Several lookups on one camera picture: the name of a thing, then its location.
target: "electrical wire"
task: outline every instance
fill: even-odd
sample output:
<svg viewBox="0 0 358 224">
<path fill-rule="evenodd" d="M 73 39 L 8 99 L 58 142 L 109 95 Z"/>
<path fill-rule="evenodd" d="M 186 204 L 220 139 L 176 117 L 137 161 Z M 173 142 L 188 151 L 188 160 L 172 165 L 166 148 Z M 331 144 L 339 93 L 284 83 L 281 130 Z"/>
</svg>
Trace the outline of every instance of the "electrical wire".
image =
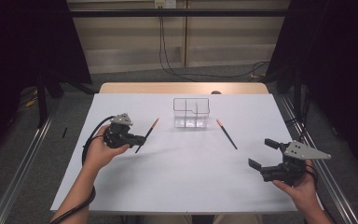
<svg viewBox="0 0 358 224">
<path fill-rule="evenodd" d="M 315 191 L 317 191 L 317 184 L 318 184 L 318 180 L 319 180 L 319 174 L 318 174 L 318 171 L 313 167 L 313 166 L 310 166 L 310 165 L 306 165 L 307 167 L 309 167 L 310 169 L 312 169 L 312 172 L 309 171 L 309 170 L 306 170 L 306 173 L 311 175 L 313 180 L 314 180 L 314 183 L 315 183 Z M 327 215 L 330 217 L 330 220 L 334 223 L 334 224 L 337 224 L 336 220 L 333 218 L 333 216 L 331 215 L 330 211 L 327 209 L 327 207 L 325 206 L 324 202 L 322 201 L 321 198 L 319 198 L 319 201 L 321 202 L 322 204 L 322 207 L 324 208 L 324 211 L 327 213 Z"/>
<path fill-rule="evenodd" d="M 159 17 L 159 24 L 160 24 L 160 43 L 159 43 L 159 62 L 161 64 L 162 69 L 167 72 L 168 74 L 186 79 L 186 80 L 190 80 L 190 81 L 194 81 L 194 82 L 198 82 L 195 79 L 192 78 L 188 78 L 188 77 L 183 77 L 183 76 L 193 76 L 193 77 L 225 77 L 225 78 L 234 78 L 234 77 L 244 77 L 250 74 L 255 74 L 255 71 L 258 70 L 259 68 L 263 67 L 265 63 L 269 63 L 269 62 L 258 62 L 258 63 L 254 63 L 253 64 L 253 69 L 249 72 L 243 73 L 243 74 L 239 74 L 239 75 L 234 75 L 234 76 L 221 76 L 221 75 L 209 75 L 209 74 L 194 74 L 194 73 L 183 73 L 183 74 L 178 74 L 176 73 L 170 64 L 170 61 L 168 60 L 168 54 L 167 54 L 167 50 L 166 50 L 166 44 L 165 44 L 165 28 L 164 28 L 164 20 L 162 17 Z M 162 53 L 162 49 L 164 49 L 164 54 L 165 54 L 165 59 L 168 65 L 168 68 L 165 68 L 163 63 L 162 63 L 162 57 L 161 57 L 161 53 Z"/>
<path fill-rule="evenodd" d="M 83 146 L 83 153 L 82 153 L 82 158 L 81 158 L 81 163 L 82 165 L 84 164 L 84 161 L 86 160 L 86 157 L 87 157 L 87 153 L 89 151 L 89 147 L 90 147 L 90 144 L 91 142 L 96 139 L 97 137 L 101 137 L 103 135 L 97 135 L 97 136 L 94 136 L 94 134 L 100 129 L 100 127 L 109 119 L 112 119 L 114 118 L 115 116 L 111 116 L 111 117 L 108 117 L 106 119 L 104 119 L 103 121 L 101 121 L 97 127 L 94 129 L 94 131 L 91 133 L 91 135 L 89 136 L 89 139 L 86 141 L 86 144 L 85 146 Z M 85 208 L 86 206 L 88 206 L 89 204 L 92 203 L 92 201 L 94 201 L 95 199 L 95 195 L 96 195 L 96 191 L 95 191 L 95 188 L 94 186 L 92 186 L 92 191 L 91 191 L 91 194 L 90 196 L 88 197 L 88 199 L 81 203 L 80 205 L 72 208 L 71 210 L 65 212 L 64 214 L 62 214 L 61 216 L 57 217 L 56 219 L 54 219 L 53 221 L 50 222 L 50 224 L 58 224 L 58 223 L 61 223 L 62 221 L 64 221 L 65 219 L 67 219 L 68 217 L 72 216 L 73 214 L 79 212 L 80 210 L 82 210 L 83 208 Z"/>
</svg>

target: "white table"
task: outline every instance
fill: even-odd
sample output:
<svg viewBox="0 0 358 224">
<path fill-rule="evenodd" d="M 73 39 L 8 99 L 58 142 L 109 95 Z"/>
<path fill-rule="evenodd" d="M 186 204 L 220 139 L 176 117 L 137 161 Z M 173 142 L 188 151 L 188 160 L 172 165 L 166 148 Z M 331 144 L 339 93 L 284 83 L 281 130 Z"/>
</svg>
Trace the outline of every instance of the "white table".
<svg viewBox="0 0 358 224">
<path fill-rule="evenodd" d="M 207 97 L 211 114 L 205 130 L 173 127 L 175 97 Z M 95 182 L 91 212 L 118 214 L 224 214 L 296 211 L 290 198 L 263 181 L 247 164 L 282 162 L 279 150 L 265 138 L 291 141 L 272 95 L 269 94 L 96 94 L 73 157 L 51 210 L 55 211 L 81 168 L 86 139 L 111 115 L 128 113 L 130 133 L 145 135 L 159 122 L 145 145 L 113 159 Z M 220 119 L 238 150 L 216 123 Z"/>
</svg>

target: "transparent box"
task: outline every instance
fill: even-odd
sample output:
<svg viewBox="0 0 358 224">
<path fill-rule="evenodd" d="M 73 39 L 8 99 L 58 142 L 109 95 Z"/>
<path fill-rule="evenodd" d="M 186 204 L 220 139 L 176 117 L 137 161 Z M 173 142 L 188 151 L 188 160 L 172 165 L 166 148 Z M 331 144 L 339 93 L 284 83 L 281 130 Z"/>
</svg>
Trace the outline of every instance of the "transparent box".
<svg viewBox="0 0 358 224">
<path fill-rule="evenodd" d="M 174 98 L 175 128 L 206 128 L 209 118 L 208 98 Z"/>
</svg>

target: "cable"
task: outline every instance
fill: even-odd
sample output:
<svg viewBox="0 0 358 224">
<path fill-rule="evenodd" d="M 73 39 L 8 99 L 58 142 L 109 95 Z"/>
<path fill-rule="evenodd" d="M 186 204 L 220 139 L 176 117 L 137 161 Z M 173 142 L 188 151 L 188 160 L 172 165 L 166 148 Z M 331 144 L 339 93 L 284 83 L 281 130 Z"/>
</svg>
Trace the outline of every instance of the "cable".
<svg viewBox="0 0 358 224">
<path fill-rule="evenodd" d="M 100 129 L 100 127 L 109 119 L 112 119 L 114 118 L 115 116 L 111 116 L 111 117 L 108 117 L 106 119 L 104 119 L 103 121 L 101 121 L 97 127 L 94 129 L 94 131 L 91 133 L 91 135 L 89 136 L 89 139 L 86 141 L 86 144 L 85 146 L 83 146 L 83 153 L 82 153 L 82 158 L 81 158 L 81 164 L 83 165 L 84 164 L 84 161 L 86 160 L 86 157 L 87 157 L 87 153 L 89 151 L 89 147 L 90 147 L 90 144 L 92 142 L 92 140 L 96 139 L 97 137 L 101 137 L 103 135 L 97 135 L 97 136 L 94 136 L 94 134 Z M 53 221 L 50 222 L 50 224 L 58 224 L 60 222 L 62 222 L 63 220 L 65 220 L 66 218 L 68 218 L 69 216 L 77 213 L 78 211 L 82 210 L 83 208 L 85 208 L 86 206 L 88 206 L 89 204 L 92 203 L 92 201 L 94 201 L 95 199 L 95 195 L 96 195 L 96 191 L 95 191 L 95 188 L 94 186 L 92 186 L 92 191 L 91 191 L 91 194 L 90 196 L 88 197 L 88 199 L 81 203 L 80 205 L 72 208 L 71 210 L 67 211 L 66 213 L 62 214 L 61 216 L 57 217 L 56 219 L 54 219 Z"/>
<path fill-rule="evenodd" d="M 298 142 L 302 142 L 304 138 L 304 133 L 307 129 L 306 127 L 307 127 L 307 118 L 308 118 L 309 110 L 310 110 L 310 90 L 307 87 L 306 94 L 304 96 L 303 108 L 301 110 L 301 119 L 302 119 L 303 127 L 301 129 L 300 136 L 298 137 Z"/>
<path fill-rule="evenodd" d="M 167 72 L 168 74 L 171 75 L 175 75 L 177 77 L 183 78 L 183 79 L 187 79 L 190 81 L 194 81 L 194 82 L 198 82 L 197 80 L 194 80 L 192 78 L 188 78 L 188 77 L 182 77 L 182 76 L 193 76 L 193 77 L 226 77 L 226 78 L 234 78 L 234 77 L 243 77 L 243 76 L 247 76 L 249 74 L 254 74 L 256 70 L 258 70 L 259 68 L 261 68 L 262 66 L 264 66 L 265 63 L 269 63 L 269 62 L 258 62 L 258 63 L 254 63 L 253 64 L 253 69 L 249 72 L 243 73 L 243 74 L 239 74 L 239 75 L 235 75 L 235 76 L 221 76 L 221 75 L 208 75 L 208 74 L 193 74 L 193 73 L 183 73 L 183 74 L 178 74 L 176 73 L 172 68 L 171 68 L 171 64 L 168 60 L 168 54 L 167 54 L 167 50 L 166 50 L 166 45 L 165 45 L 165 28 L 164 28 L 164 20 L 162 17 L 159 17 L 159 24 L 160 24 L 160 33 L 159 33 L 159 62 L 161 64 L 162 69 Z M 167 61 L 167 65 L 168 68 L 165 68 L 163 63 L 162 63 L 162 59 L 161 59 L 161 53 L 162 53 L 162 49 L 164 49 L 164 54 L 165 54 L 165 59 Z"/>
<path fill-rule="evenodd" d="M 313 177 L 314 183 L 315 183 L 315 191 L 317 190 L 317 184 L 318 184 L 318 180 L 319 180 L 319 174 L 318 171 L 310 165 L 306 165 L 307 167 L 309 167 L 310 169 L 312 169 L 313 172 L 309 171 L 306 169 L 306 173 L 311 175 Z M 324 211 L 327 213 L 327 215 L 330 217 L 330 220 L 334 223 L 337 224 L 336 220 L 333 218 L 333 216 L 331 215 L 330 211 L 327 209 L 327 207 L 324 205 L 324 202 L 322 201 L 322 199 L 319 197 L 319 201 L 322 204 L 322 207 L 324 208 Z"/>
</svg>

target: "hand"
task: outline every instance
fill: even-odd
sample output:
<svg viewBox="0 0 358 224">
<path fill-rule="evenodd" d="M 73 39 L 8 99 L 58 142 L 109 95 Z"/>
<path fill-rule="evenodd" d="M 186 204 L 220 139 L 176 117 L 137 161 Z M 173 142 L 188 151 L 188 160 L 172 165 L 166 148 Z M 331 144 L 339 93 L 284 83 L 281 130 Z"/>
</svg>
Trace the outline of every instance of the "hand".
<svg viewBox="0 0 358 224">
<path fill-rule="evenodd" d="M 306 160 L 306 164 L 312 166 L 310 160 Z M 316 198 L 315 182 L 310 174 L 305 173 L 301 179 L 295 181 L 293 188 L 279 180 L 274 180 L 272 183 L 292 198 L 299 212 L 304 214 L 310 209 L 320 207 Z"/>
<path fill-rule="evenodd" d="M 312 166 L 310 160 L 306 160 L 305 163 L 308 166 Z M 308 166 L 306 169 L 310 172 L 314 172 L 313 169 Z M 293 188 L 279 180 L 274 180 L 272 183 L 292 198 L 297 210 L 304 216 L 309 224 L 331 223 L 318 203 L 315 180 L 310 174 L 305 173 L 301 179 L 295 181 Z"/>
<path fill-rule="evenodd" d="M 89 145 L 89 151 L 83 167 L 99 171 L 115 156 L 124 153 L 130 147 L 130 145 L 124 145 L 118 148 L 111 148 L 107 146 L 103 141 L 103 133 L 108 127 L 109 125 L 104 125 L 96 133 L 95 136 L 97 137 L 95 137 Z"/>
</svg>

